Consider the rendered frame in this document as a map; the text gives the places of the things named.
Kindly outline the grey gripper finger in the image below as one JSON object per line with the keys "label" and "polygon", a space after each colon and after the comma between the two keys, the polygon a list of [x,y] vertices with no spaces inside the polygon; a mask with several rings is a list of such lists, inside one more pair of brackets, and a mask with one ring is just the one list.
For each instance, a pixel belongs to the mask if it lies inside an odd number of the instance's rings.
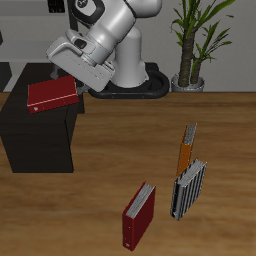
{"label": "grey gripper finger", "polygon": [[54,65],[54,66],[53,66],[53,71],[52,71],[52,73],[50,74],[50,77],[51,77],[52,79],[56,80],[56,79],[59,77],[59,75],[58,75],[58,70],[59,70],[59,67],[58,67],[57,65]]}
{"label": "grey gripper finger", "polygon": [[81,87],[77,87],[77,94],[81,95],[83,92],[88,92],[89,89],[90,89],[90,87],[87,86],[86,84],[84,84]]}

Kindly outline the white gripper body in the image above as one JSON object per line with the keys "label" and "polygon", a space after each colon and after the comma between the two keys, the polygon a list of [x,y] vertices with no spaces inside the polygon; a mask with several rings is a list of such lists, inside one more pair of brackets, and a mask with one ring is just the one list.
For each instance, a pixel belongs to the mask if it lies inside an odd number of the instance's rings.
{"label": "white gripper body", "polygon": [[105,62],[92,66],[85,54],[66,37],[60,37],[46,51],[47,58],[96,92],[101,92],[115,74],[114,67]]}

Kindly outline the red book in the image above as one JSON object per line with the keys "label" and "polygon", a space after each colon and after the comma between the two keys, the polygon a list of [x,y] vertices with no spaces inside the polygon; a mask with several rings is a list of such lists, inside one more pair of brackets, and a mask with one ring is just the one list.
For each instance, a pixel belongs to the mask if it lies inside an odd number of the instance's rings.
{"label": "red book", "polygon": [[78,102],[76,83],[71,75],[28,86],[27,107],[31,114]]}
{"label": "red book", "polygon": [[156,187],[143,182],[122,212],[123,246],[133,251],[154,216]]}

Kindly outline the orange book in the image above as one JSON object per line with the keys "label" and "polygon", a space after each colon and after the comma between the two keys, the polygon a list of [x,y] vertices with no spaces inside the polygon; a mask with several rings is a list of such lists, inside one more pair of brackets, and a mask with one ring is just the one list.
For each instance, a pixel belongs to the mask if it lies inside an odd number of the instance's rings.
{"label": "orange book", "polygon": [[181,173],[187,169],[189,166],[191,152],[193,148],[194,137],[196,133],[196,123],[187,122],[186,127],[183,133],[181,140],[180,151],[179,151],[179,160],[177,166],[177,176],[180,176]]}

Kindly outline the black and white striped book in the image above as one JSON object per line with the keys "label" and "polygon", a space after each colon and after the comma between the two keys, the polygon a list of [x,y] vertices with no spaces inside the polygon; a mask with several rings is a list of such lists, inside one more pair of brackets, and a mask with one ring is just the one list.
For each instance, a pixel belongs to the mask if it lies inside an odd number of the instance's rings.
{"label": "black and white striped book", "polygon": [[200,195],[206,163],[195,159],[175,180],[170,215],[180,220]]}

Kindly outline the dark brown desk caddy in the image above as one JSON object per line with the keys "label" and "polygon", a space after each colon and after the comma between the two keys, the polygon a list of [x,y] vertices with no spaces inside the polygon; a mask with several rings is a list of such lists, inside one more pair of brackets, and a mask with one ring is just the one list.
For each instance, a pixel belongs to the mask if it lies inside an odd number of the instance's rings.
{"label": "dark brown desk caddy", "polygon": [[70,145],[84,103],[36,114],[27,107],[28,86],[49,80],[52,71],[50,63],[28,63],[0,110],[0,138],[15,173],[73,171]]}

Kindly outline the pot plant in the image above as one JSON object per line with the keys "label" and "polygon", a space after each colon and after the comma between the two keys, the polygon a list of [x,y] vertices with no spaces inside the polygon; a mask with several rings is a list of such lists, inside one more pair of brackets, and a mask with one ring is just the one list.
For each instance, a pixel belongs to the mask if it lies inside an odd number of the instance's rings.
{"label": "pot plant", "polygon": [[205,10],[201,10],[199,9],[201,0],[182,0],[182,12],[175,9],[179,18],[172,22],[172,26],[177,24],[181,29],[180,32],[176,31],[176,35],[182,54],[179,73],[171,79],[173,92],[203,91],[205,81],[199,76],[202,63],[206,60],[214,60],[211,54],[215,50],[231,44],[231,41],[225,41],[229,28],[213,38],[219,21],[208,28],[204,27],[204,24],[234,2],[235,0],[223,0],[216,4],[216,0],[213,0]]}

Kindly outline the black wall panel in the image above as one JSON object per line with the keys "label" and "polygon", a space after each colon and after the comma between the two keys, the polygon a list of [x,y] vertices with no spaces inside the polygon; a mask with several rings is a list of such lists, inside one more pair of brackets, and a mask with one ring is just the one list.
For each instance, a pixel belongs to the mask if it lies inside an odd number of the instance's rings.
{"label": "black wall panel", "polygon": [[48,10],[50,13],[64,13],[64,0],[47,0]]}

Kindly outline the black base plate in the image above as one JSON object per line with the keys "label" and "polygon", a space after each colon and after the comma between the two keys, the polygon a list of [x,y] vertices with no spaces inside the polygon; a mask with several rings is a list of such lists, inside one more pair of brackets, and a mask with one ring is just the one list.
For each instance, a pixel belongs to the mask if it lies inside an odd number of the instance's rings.
{"label": "black base plate", "polygon": [[170,89],[169,79],[159,71],[154,62],[146,62],[145,69],[149,79],[134,88],[122,88],[111,81],[101,92],[89,89],[88,93],[98,99],[158,99],[164,97]]}

